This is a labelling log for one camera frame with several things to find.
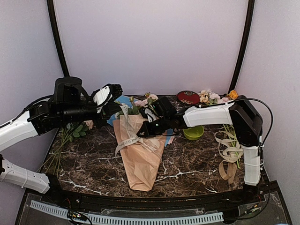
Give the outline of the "white printed ribbon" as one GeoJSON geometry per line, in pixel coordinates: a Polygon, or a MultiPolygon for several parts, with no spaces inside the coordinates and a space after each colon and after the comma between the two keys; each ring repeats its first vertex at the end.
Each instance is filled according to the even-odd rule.
{"type": "Polygon", "coordinates": [[[158,150],[158,148],[160,147],[159,141],[154,140],[154,141],[150,141],[150,143],[147,144],[142,138],[138,137],[135,129],[130,124],[131,120],[128,115],[128,106],[126,104],[122,104],[120,107],[124,113],[125,128],[129,138],[122,141],[120,144],[118,144],[118,146],[115,149],[115,156],[117,156],[118,152],[124,147],[127,147],[135,143],[141,144],[144,148],[146,148],[150,152],[154,152],[158,150]]]}

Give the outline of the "beige pink wrapping paper sheet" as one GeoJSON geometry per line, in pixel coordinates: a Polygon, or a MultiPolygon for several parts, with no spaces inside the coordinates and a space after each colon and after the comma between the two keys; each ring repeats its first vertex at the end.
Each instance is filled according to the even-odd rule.
{"type": "MultiPolygon", "coordinates": [[[[141,115],[129,115],[131,126],[138,132],[145,119],[141,115]]],[[[126,131],[125,116],[121,115],[119,120],[113,121],[113,128],[118,145],[129,139],[126,131]]],[[[159,135],[153,138],[143,138],[148,145],[153,141],[155,151],[149,151],[139,142],[125,146],[120,149],[120,154],[124,164],[129,186],[133,190],[148,192],[152,190],[157,177],[158,168],[162,161],[162,154],[165,147],[166,136],[159,135]]]]}

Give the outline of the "pink rose fake flower stem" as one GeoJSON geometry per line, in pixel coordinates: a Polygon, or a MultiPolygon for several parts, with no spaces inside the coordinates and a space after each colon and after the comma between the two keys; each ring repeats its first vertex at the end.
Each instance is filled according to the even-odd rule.
{"type": "Polygon", "coordinates": [[[148,105],[152,104],[154,101],[158,100],[158,96],[155,94],[151,94],[150,92],[145,93],[145,99],[144,100],[135,100],[133,96],[130,97],[129,101],[132,105],[132,108],[129,108],[128,112],[131,115],[137,115],[139,114],[139,110],[142,107],[147,107],[148,105]]]}

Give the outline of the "brown twine ribbon bundle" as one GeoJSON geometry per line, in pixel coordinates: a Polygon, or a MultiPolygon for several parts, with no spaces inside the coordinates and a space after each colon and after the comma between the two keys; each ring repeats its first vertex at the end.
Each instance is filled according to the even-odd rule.
{"type": "Polygon", "coordinates": [[[239,144],[237,137],[227,131],[217,131],[214,134],[218,143],[218,153],[223,159],[218,171],[223,180],[229,185],[233,184],[237,169],[240,168],[240,159],[243,156],[243,148],[239,144]]]}

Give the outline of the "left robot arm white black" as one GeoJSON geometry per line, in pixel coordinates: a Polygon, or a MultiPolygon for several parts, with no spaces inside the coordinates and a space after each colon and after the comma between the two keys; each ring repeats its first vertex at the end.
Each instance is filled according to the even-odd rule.
{"type": "MultiPolygon", "coordinates": [[[[0,149],[5,150],[23,140],[43,135],[69,123],[93,121],[99,127],[120,111],[115,100],[122,95],[119,84],[107,84],[88,95],[78,77],[63,77],[55,81],[54,93],[41,97],[14,119],[0,127],[0,149]]],[[[52,175],[37,173],[0,159],[0,180],[46,194],[55,204],[66,201],[58,180],[52,175]]]]}

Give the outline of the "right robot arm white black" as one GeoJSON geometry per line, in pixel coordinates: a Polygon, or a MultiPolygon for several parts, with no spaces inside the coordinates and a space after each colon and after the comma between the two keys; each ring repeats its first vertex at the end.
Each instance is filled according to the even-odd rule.
{"type": "Polygon", "coordinates": [[[237,141],[244,152],[244,183],[248,185],[240,191],[239,199],[250,203],[257,196],[256,185],[260,182],[262,148],[265,143],[263,119],[252,102],[263,103],[259,99],[239,96],[236,100],[215,105],[189,106],[179,111],[168,98],[162,97],[152,104],[158,119],[144,121],[137,132],[138,137],[162,135],[168,129],[186,129],[203,125],[232,125],[237,141]]]}

